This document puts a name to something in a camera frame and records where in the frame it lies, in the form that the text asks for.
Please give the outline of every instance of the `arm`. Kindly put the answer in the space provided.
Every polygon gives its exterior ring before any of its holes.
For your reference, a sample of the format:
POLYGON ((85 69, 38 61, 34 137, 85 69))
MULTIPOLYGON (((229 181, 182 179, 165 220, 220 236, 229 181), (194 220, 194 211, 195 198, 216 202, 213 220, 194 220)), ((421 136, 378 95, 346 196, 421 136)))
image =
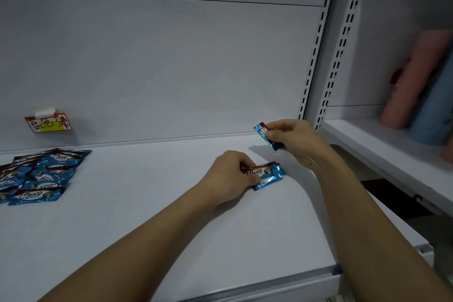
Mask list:
POLYGON ((197 185, 99 253, 40 301, 149 301, 199 220, 260 182, 258 176, 243 174, 241 165, 256 166, 244 153, 226 151, 197 185))
POLYGON ((266 137, 318 178, 338 257, 357 301, 453 301, 452 291, 420 256, 351 169, 303 120, 267 124, 266 137))

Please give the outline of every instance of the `hand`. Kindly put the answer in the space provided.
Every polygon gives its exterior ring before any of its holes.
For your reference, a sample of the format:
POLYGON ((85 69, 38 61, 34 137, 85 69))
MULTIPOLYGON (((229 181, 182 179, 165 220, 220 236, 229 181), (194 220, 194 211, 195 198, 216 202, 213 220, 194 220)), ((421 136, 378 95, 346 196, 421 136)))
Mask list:
POLYGON ((310 170, 316 166, 320 156, 331 153, 327 145, 310 123, 302 119, 281 119, 266 125, 270 131, 264 135, 272 141, 283 142, 283 149, 290 152, 302 165, 310 170))
POLYGON ((226 151, 212 164, 205 176, 196 185, 211 194, 218 205, 234 200, 248 186, 261 182, 261 178, 254 175, 245 175, 241 167, 252 168, 256 164, 246 154, 240 151, 226 151))

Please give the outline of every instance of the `pink cylinder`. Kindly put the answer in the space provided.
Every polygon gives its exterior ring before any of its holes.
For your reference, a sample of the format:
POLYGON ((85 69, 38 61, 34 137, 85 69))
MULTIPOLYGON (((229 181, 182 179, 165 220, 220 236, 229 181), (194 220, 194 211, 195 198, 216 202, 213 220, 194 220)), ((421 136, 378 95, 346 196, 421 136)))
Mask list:
POLYGON ((449 143, 444 147, 440 152, 440 156, 445 161, 451 162, 453 164, 453 137, 450 139, 449 143))
POLYGON ((411 60, 404 67, 381 114, 380 124, 393 129, 406 127, 420 92, 452 38, 452 30, 425 30, 419 34, 412 49, 411 60))

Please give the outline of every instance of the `pile of snack packets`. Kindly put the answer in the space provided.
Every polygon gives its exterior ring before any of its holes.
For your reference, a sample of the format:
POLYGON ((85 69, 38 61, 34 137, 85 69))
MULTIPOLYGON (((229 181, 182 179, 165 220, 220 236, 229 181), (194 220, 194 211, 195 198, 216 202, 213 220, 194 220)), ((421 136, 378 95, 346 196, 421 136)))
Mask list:
POLYGON ((15 156, 0 166, 0 204, 56 201, 66 190, 76 168, 91 150, 62 150, 15 156))
MULTIPOLYGON (((264 133, 269 129, 266 125, 261 122, 254 127, 255 131, 276 151, 284 146, 281 142, 274 142, 266 138, 264 133)), ((261 183, 253 186, 253 190, 257 191, 262 189, 269 184, 275 183, 276 181, 282 180, 283 176, 286 175, 285 171, 281 167, 280 163, 272 161, 267 164, 258 165, 254 168, 242 168, 242 172, 245 174, 257 174, 261 178, 261 183)))

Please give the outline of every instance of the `forearm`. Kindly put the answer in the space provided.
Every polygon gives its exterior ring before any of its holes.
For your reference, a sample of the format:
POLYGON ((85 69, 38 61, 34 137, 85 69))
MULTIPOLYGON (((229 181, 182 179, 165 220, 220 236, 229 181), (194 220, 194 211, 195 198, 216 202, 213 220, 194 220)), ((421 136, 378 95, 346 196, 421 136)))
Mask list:
POLYGON ((340 263, 358 301, 452 300, 337 153, 323 153, 315 166, 340 263))
POLYGON ((202 216, 216 206, 199 186, 83 265, 42 301, 148 301, 202 216))

